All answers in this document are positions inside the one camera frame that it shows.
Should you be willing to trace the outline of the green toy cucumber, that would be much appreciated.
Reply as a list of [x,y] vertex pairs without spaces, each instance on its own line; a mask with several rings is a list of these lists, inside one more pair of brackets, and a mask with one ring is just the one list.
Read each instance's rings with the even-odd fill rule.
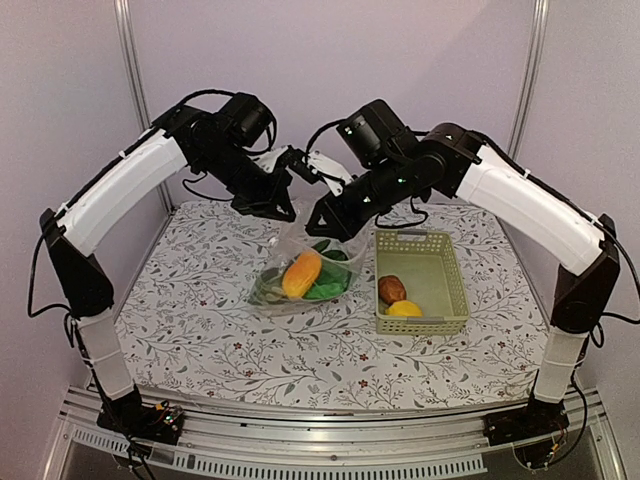
[[330,239],[324,239],[324,240],[321,240],[321,241],[317,242],[316,244],[314,244],[312,246],[312,249],[317,251],[318,253],[322,253],[328,248],[330,243],[331,243]]

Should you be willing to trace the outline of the green white toy bok choy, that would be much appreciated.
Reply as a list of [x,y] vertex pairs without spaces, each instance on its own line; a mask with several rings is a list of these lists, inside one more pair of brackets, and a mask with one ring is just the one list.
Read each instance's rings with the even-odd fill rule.
[[303,296],[308,301],[324,301],[337,298],[349,287],[352,272],[346,265],[349,260],[342,250],[327,250],[322,253],[322,269],[318,278]]

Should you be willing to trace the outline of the clear pink zip top bag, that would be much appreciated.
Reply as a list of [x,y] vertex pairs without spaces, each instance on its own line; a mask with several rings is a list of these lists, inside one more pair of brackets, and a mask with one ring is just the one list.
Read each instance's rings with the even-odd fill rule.
[[257,271],[247,303],[270,315],[303,312],[338,300],[354,289],[369,250],[370,231],[342,242],[326,235],[312,237],[305,231],[313,205],[294,202],[297,214],[270,240],[269,255]]

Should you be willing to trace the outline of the orange yellow toy mango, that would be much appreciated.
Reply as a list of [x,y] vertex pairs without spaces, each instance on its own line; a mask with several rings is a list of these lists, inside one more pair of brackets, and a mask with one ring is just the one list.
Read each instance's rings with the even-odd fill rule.
[[322,260],[315,251],[301,253],[282,277],[282,289],[289,299],[302,298],[313,286],[322,270]]

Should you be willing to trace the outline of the green yellow toy avocado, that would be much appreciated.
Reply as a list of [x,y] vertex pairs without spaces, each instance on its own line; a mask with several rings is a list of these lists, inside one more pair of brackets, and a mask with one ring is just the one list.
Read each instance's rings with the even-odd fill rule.
[[282,303],[286,299],[282,289],[282,272],[278,268],[269,268],[257,276],[249,302],[253,305],[270,305]]

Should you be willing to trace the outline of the brown toy potato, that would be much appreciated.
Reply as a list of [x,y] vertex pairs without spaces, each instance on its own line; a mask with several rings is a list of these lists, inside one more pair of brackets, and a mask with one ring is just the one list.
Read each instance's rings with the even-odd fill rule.
[[406,289],[401,280],[395,275],[382,276],[378,280],[378,297],[386,305],[407,299]]

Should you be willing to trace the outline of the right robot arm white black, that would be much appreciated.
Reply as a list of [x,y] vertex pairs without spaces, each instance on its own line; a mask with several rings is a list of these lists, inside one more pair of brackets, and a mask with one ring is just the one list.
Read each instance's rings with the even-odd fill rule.
[[550,333],[533,401],[516,421],[524,435],[539,435],[554,422],[554,405],[563,400],[619,278],[621,249],[613,221],[584,212],[516,165],[488,136],[455,123],[417,133],[376,99],[330,125],[367,171],[353,177],[340,163],[313,153],[316,140],[309,140],[303,161],[331,184],[314,206],[309,235],[350,240],[397,203],[437,191],[487,210],[558,260]]

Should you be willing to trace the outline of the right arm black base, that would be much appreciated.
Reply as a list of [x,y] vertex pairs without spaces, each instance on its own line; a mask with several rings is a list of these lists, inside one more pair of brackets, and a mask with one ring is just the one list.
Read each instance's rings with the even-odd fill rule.
[[547,403],[530,396],[525,406],[483,417],[490,446],[515,444],[516,460],[529,469],[548,467],[565,444],[569,419],[564,402]]

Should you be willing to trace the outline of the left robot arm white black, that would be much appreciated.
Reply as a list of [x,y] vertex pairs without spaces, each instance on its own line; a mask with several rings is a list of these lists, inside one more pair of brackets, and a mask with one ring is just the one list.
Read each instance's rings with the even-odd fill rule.
[[150,193],[184,170],[205,173],[231,194],[242,214],[292,222],[292,178],[277,161],[277,120],[255,95],[223,92],[215,112],[192,106],[192,93],[154,119],[79,192],[40,218],[41,243],[76,323],[84,362],[102,395],[113,401],[111,419],[128,434],[148,426],[148,412],[132,398],[136,386],[118,334],[114,287],[96,252]]

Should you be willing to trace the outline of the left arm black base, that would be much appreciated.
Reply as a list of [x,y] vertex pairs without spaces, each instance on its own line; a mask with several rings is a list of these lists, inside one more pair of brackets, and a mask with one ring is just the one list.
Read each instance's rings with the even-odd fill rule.
[[144,405],[137,387],[123,397],[102,400],[97,425],[121,433],[127,438],[144,439],[176,445],[184,425],[184,409],[164,400],[153,406]]

